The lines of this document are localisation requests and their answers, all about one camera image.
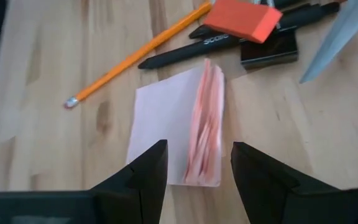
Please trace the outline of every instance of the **knife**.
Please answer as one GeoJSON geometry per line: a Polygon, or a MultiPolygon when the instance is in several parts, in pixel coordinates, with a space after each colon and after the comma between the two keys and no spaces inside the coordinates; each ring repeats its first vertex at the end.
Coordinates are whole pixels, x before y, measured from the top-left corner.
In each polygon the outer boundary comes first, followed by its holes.
{"type": "Polygon", "coordinates": [[[358,31],[358,0],[348,0],[300,83],[314,80],[358,31]]]}

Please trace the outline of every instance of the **eraser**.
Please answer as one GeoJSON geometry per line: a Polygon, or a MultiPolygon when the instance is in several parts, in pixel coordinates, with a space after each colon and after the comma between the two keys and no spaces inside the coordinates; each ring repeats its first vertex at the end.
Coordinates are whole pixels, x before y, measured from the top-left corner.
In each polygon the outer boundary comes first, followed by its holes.
{"type": "Polygon", "coordinates": [[[281,17],[282,13],[273,7],[238,0],[217,0],[204,24],[216,31],[263,43],[281,17]]]}

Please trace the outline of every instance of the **marker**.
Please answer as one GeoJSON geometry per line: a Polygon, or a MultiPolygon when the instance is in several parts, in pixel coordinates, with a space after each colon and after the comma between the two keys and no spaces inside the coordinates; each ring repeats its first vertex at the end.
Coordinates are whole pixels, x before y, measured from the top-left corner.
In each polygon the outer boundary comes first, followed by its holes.
{"type": "MultiPolygon", "coordinates": [[[[284,7],[288,7],[302,1],[304,0],[274,0],[274,7],[276,9],[283,9],[284,7]]],[[[261,0],[260,3],[267,5],[267,0],[261,0]]]]}
{"type": "MultiPolygon", "coordinates": [[[[291,10],[291,12],[284,14],[280,20],[281,29],[276,32],[281,32],[287,29],[297,29],[318,22],[323,17],[338,12],[339,9],[340,4],[338,2],[332,2],[323,6],[315,4],[309,7],[300,7],[298,10],[291,10]]],[[[164,67],[199,55],[235,47],[244,41],[247,40],[228,34],[217,35],[179,49],[150,57],[140,63],[138,68],[155,69],[164,67]]]]}

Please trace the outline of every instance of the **pencil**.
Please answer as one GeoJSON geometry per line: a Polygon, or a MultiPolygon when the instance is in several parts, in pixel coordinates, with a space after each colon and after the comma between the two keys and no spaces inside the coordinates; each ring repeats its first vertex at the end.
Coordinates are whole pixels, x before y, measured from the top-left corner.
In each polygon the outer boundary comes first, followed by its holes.
{"type": "Polygon", "coordinates": [[[97,89],[101,88],[104,84],[106,84],[108,81],[110,81],[112,78],[114,78],[116,75],[123,72],[125,69],[133,65],[136,61],[144,57],[146,54],[148,54],[150,51],[152,51],[154,48],[158,47],[160,44],[167,41],[169,38],[183,30],[185,27],[190,25],[195,20],[199,19],[202,15],[209,12],[212,8],[211,2],[205,2],[203,3],[198,9],[195,9],[190,14],[188,14],[186,17],[184,17],[182,20],[171,26],[169,29],[163,31],[158,36],[154,37],[149,43],[145,44],[143,47],[141,47],[138,51],[130,55],[128,58],[126,58],[124,61],[122,61],[120,64],[115,66],[112,70],[110,70],[108,73],[106,73],[104,76],[102,76],[99,80],[92,83],[90,86],[87,86],[84,90],[81,90],[79,93],[77,93],[75,96],[68,99],[64,107],[66,109],[70,109],[75,107],[79,102],[83,101],[85,98],[87,98],[90,94],[92,94],[97,89]]]}

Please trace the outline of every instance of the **wooden table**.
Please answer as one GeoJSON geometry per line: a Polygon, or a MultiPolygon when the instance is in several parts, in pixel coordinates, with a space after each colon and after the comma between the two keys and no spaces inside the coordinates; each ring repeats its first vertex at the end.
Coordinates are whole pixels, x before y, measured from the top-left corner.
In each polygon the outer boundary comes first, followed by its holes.
{"type": "MultiPolygon", "coordinates": [[[[11,0],[0,48],[0,190],[88,189],[122,168],[135,89],[203,57],[149,72],[133,66],[77,108],[62,104],[200,1],[11,0]]],[[[247,222],[229,163],[233,141],[358,187],[358,35],[319,78],[298,84],[332,19],[298,31],[297,63],[246,74],[239,48],[209,55],[227,78],[223,181],[167,187],[161,223],[247,222]]],[[[192,43],[198,25],[149,56],[192,43]]]]}

